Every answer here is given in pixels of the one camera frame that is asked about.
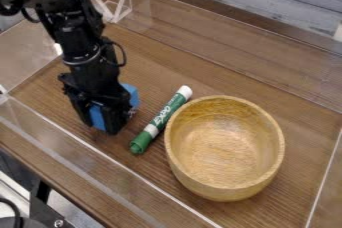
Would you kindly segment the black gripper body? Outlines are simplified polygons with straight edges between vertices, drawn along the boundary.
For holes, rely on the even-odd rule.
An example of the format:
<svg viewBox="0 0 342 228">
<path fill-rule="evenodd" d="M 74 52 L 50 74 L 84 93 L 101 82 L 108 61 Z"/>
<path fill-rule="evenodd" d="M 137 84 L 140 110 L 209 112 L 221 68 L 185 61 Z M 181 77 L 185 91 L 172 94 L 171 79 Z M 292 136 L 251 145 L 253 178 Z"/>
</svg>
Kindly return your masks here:
<svg viewBox="0 0 342 228">
<path fill-rule="evenodd" d="M 69 71 L 58 75 L 64 94 L 76 94 L 89 102 L 114 106 L 128 104 L 129 93 L 118 81 L 120 68 L 125 62 L 116 59 L 64 60 Z"/>
</svg>

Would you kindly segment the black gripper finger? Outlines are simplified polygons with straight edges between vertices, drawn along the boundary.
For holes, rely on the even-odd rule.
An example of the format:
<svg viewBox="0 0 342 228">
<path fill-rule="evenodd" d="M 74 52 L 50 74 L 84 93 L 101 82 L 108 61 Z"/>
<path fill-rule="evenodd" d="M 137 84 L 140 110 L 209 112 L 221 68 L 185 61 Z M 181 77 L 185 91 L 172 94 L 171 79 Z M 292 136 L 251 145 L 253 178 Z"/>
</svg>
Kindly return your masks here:
<svg viewBox="0 0 342 228">
<path fill-rule="evenodd" d="M 104 105 L 101 107 L 101 117 L 104 120 L 105 132 L 116 135 L 129 120 L 130 106 L 118 104 L 114 106 Z"/>
<path fill-rule="evenodd" d="M 90 115 L 89 115 L 89 102 L 84 97 L 76 94 L 69 94 L 69 101 L 72 107 L 78 115 L 80 120 L 86 126 L 92 125 Z"/>
</svg>

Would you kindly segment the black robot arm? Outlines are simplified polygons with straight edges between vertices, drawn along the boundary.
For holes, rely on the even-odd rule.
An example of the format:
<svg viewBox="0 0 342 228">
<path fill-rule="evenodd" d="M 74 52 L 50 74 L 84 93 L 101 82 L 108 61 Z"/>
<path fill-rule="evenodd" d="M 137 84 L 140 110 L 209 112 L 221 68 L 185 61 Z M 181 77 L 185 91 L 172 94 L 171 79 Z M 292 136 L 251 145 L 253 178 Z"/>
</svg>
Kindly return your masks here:
<svg viewBox="0 0 342 228">
<path fill-rule="evenodd" d="M 69 71 L 57 76 L 82 123 L 114 135 L 130 118 L 130 93 L 118 81 L 126 54 L 102 35 L 102 15 L 90 0 L 0 0 L 0 15 L 40 23 L 61 47 Z"/>
</svg>

